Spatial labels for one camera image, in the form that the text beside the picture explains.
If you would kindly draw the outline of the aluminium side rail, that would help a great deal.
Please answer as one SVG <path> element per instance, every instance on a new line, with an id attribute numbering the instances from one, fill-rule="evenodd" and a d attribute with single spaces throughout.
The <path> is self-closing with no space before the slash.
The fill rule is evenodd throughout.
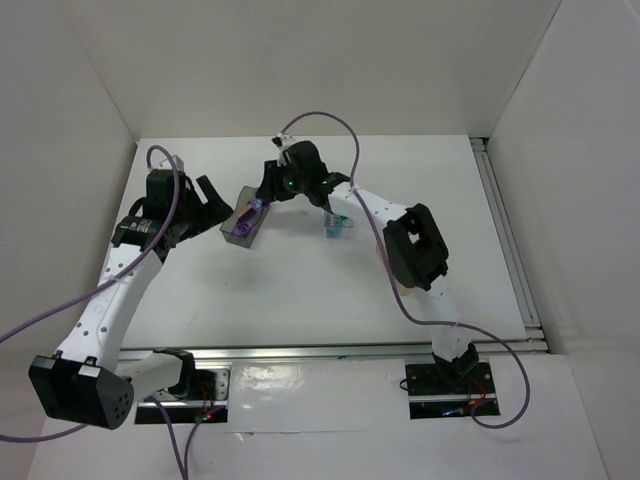
<path id="1" fill-rule="evenodd" d="M 532 291 L 519 255 L 515 237 L 510 225 L 503 197 L 500 192 L 495 170 L 488 154 L 486 138 L 470 138 L 471 150 L 479 171 L 481 182 L 494 220 L 499 242 L 505 258 L 506 267 L 514 289 L 516 302 L 525 330 L 524 340 L 515 340 L 517 345 L 528 343 L 529 347 L 520 347 L 523 352 L 549 352 L 549 346 Z"/>

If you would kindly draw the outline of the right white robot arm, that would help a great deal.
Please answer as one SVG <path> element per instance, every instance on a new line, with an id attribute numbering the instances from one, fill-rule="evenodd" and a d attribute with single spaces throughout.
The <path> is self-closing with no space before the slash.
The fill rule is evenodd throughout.
<path id="1" fill-rule="evenodd" d="M 460 326 L 460 315 L 447 285 L 449 250 L 431 211 L 388 201 L 359 187 L 340 172 L 331 172 L 316 145 L 278 135 L 272 143 L 278 158 L 264 164 L 256 197 L 264 204 L 298 195 L 329 214 L 367 220 L 376 238 L 392 286 L 413 293 L 428 322 L 435 371 L 443 385 L 456 391 L 478 363 L 478 353 Z"/>

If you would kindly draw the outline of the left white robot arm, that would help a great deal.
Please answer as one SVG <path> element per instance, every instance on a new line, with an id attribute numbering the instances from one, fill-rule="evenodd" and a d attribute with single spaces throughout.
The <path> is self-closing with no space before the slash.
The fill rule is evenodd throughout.
<path id="1" fill-rule="evenodd" d="M 153 170 L 146 194 L 116 226 L 99 285 L 70 334 L 50 356 L 38 355 L 29 379 L 50 418 L 114 430 L 135 403 L 166 390 L 193 390 L 191 353 L 158 348 L 123 370 L 121 346 L 145 291 L 171 249 L 227 220 L 233 210 L 207 176 Z"/>

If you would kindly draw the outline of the aluminium front rail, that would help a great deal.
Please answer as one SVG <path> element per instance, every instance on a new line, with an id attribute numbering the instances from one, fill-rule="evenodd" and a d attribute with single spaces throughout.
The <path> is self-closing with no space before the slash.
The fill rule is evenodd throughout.
<path id="1" fill-rule="evenodd" d="M 229 348 L 186 348 L 196 360 L 289 360 L 289 359 L 346 359 L 374 357 L 430 356 L 430 342 L 335 344 L 320 346 L 267 346 Z"/>

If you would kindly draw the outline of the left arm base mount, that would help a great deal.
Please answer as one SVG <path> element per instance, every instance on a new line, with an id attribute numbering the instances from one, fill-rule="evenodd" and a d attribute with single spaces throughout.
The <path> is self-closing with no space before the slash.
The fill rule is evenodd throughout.
<path id="1" fill-rule="evenodd" d="M 137 404 L 134 423 L 156 425 L 165 422 L 157 400 L 174 425 L 223 424 L 228 421 L 231 370 L 228 367 L 197 369 L 186 393 L 176 395 L 159 390 Z"/>

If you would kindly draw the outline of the clear plastic container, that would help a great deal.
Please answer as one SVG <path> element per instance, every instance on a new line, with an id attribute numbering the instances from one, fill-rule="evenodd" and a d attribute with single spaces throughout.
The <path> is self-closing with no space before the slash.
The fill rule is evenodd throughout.
<path id="1" fill-rule="evenodd" d="M 347 236 L 353 228 L 352 219 L 333 213 L 324 213 L 324 228 L 327 238 L 340 238 Z"/>

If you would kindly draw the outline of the amber plastic container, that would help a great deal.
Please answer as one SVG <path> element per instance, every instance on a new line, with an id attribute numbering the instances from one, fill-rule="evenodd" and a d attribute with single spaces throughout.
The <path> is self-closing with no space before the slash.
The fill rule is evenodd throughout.
<path id="1" fill-rule="evenodd" d="M 376 253 L 386 270 L 391 274 L 393 285 L 401 297 L 413 293 L 418 284 L 414 272 L 414 257 L 406 245 L 377 245 Z"/>

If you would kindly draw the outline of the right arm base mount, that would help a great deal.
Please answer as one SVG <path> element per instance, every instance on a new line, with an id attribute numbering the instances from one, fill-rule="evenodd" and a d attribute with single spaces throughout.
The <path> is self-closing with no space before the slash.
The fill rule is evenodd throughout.
<path id="1" fill-rule="evenodd" d="M 499 416 L 500 407 L 492 370 L 488 362 L 479 363 L 456 385 L 446 384 L 434 364 L 407 364 L 399 387 L 408 395 L 412 420 Z"/>

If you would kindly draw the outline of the smoky grey plastic container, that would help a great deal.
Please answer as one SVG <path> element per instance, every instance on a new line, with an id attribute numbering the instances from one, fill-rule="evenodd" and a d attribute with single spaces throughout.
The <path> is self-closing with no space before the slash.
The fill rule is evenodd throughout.
<path id="1" fill-rule="evenodd" d="M 270 203 L 256 196 L 256 187 L 244 186 L 234 213 L 223 222 L 220 231 L 227 243 L 250 248 L 269 213 Z"/>

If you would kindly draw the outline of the purple butterfly lego piece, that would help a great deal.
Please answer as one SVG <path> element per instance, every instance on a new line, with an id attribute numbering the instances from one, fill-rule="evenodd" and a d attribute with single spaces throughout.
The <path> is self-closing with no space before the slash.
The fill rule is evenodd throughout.
<path id="1" fill-rule="evenodd" d="M 253 208 L 252 202 L 248 202 L 244 206 L 239 207 L 235 214 L 238 222 L 248 222 L 259 212 L 260 210 Z"/>

